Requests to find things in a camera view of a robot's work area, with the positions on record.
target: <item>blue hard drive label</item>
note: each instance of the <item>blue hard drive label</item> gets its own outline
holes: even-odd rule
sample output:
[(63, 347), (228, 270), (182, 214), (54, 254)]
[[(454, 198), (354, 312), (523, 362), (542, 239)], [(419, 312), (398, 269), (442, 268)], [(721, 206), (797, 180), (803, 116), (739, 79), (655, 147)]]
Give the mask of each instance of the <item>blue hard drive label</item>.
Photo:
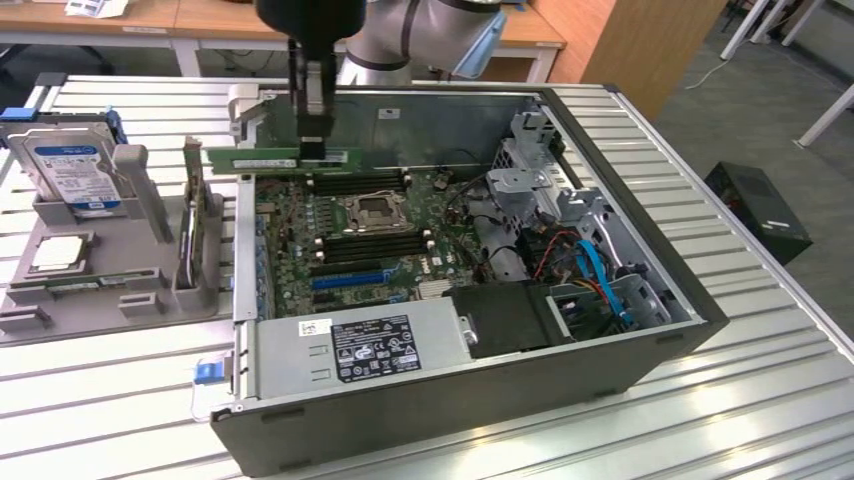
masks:
[(72, 147), (36, 147), (35, 150), (42, 156), (98, 154), (98, 149), (88, 145)]
[(110, 210), (122, 197), (110, 176), (110, 160), (92, 145), (34, 148), (40, 170), (63, 201), (80, 210)]

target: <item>power supply label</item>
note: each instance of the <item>power supply label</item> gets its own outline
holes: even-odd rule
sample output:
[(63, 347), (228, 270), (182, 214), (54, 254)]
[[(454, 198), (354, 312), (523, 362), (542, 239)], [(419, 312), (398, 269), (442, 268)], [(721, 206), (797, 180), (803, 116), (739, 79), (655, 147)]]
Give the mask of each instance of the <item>power supply label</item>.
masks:
[(422, 368), (406, 315), (332, 325), (332, 347), (338, 379), (344, 383)]

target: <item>green ram module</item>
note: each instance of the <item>green ram module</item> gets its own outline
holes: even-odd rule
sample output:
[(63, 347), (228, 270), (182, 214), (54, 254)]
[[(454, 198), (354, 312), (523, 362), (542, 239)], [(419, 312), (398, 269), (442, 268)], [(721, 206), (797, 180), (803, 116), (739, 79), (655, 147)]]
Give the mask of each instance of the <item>green ram module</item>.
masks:
[(326, 160), (300, 160), (299, 148), (211, 148), (207, 154), (215, 175), (354, 173), (362, 166), (358, 148), (330, 149)]

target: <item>black box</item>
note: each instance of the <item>black box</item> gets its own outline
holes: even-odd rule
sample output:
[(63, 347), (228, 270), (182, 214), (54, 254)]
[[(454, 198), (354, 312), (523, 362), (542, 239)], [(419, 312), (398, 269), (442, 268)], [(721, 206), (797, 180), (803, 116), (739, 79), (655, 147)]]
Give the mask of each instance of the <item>black box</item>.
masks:
[(721, 162), (706, 176), (706, 185), (786, 265), (813, 241), (762, 169)]

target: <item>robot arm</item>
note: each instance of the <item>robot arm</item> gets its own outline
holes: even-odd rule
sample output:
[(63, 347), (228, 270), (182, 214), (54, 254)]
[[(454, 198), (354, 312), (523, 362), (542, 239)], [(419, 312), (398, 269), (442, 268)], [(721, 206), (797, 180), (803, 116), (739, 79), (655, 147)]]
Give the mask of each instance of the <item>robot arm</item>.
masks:
[(262, 21), (288, 37), (291, 103), (300, 158), (326, 158), (335, 102), (335, 42), (364, 24), (364, 0), (255, 0)]
[(406, 85), (410, 61), (477, 78), (501, 40), (501, 0), (376, 0), (347, 40), (339, 83)]
[(501, 39), (507, 20), (501, 0), (367, 1), (366, 21), (366, 0), (255, 0), (262, 21), (290, 37), (302, 159), (326, 158), (335, 121), (335, 42), (348, 38), (340, 83), (404, 85), (411, 60), (478, 77)]

